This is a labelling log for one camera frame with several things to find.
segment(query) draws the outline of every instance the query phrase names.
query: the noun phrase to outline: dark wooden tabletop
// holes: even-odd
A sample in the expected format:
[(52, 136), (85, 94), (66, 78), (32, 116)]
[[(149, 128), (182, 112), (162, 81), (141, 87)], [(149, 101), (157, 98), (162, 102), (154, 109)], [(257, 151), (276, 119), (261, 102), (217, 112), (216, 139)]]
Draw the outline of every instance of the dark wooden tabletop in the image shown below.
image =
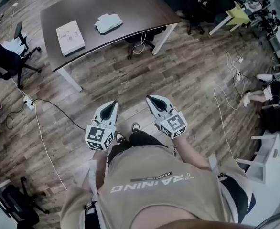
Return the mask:
[[(118, 14), (123, 24), (101, 35), (96, 26), (103, 14)], [(63, 0), (40, 14), (44, 42), (53, 72), (82, 55), (142, 31), (181, 22), (162, 0)], [(76, 20), (85, 48), (63, 56), (56, 29)]]

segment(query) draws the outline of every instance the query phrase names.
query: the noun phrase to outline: beige t-shirt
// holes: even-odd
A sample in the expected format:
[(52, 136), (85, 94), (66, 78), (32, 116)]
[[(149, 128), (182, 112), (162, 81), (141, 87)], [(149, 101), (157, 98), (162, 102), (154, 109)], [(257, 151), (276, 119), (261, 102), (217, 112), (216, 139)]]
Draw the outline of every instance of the beige t-shirt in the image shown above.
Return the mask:
[[(220, 172), (247, 181), (233, 160)], [(232, 222), (218, 183), (216, 174), (183, 163), (162, 146), (140, 146), (113, 159), (97, 200), (110, 229), (131, 228), (140, 212), (154, 206), (178, 208), (198, 219)], [(91, 196), (80, 188), (68, 192), (61, 214), (63, 229), (77, 228), (81, 210), (76, 210), (83, 210)]]

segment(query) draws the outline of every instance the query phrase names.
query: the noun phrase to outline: yellow table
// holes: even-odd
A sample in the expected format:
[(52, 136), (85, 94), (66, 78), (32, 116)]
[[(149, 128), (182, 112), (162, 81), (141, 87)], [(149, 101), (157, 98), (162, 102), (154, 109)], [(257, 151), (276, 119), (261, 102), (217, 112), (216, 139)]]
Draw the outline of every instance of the yellow table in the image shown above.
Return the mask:
[(233, 28), (231, 28), (230, 31), (234, 31), (236, 28), (238, 28), (242, 24), (247, 24), (250, 22), (249, 17), (245, 14), (244, 8), (241, 8), (236, 2), (236, 6), (229, 10), (226, 11), (228, 16), (221, 22), (219, 23), (212, 31), (209, 32), (209, 35), (212, 35), (215, 33), (218, 29), (220, 29), (223, 25), (235, 25)]

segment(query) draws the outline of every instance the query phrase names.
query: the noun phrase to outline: electrical outlet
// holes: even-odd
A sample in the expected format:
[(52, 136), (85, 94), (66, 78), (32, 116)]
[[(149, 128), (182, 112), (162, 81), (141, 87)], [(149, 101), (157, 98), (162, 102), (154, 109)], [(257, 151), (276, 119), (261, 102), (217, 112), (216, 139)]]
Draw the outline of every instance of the electrical outlet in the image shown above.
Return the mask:
[(25, 102), (26, 106), (28, 106), (30, 110), (34, 109), (34, 107), (35, 107), (34, 103), (32, 102), (32, 100), (28, 96), (24, 97), (23, 102)]

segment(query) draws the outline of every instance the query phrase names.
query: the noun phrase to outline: white sneaker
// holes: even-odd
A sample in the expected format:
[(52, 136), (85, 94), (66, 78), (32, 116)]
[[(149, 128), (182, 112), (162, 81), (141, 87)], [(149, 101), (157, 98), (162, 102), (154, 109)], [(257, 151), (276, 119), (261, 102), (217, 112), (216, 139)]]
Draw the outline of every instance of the white sneaker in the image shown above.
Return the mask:
[(244, 95), (243, 96), (243, 105), (244, 105), (244, 107), (246, 107), (247, 104), (249, 104), (249, 103), (250, 103), (250, 100), (249, 100), (248, 96)]

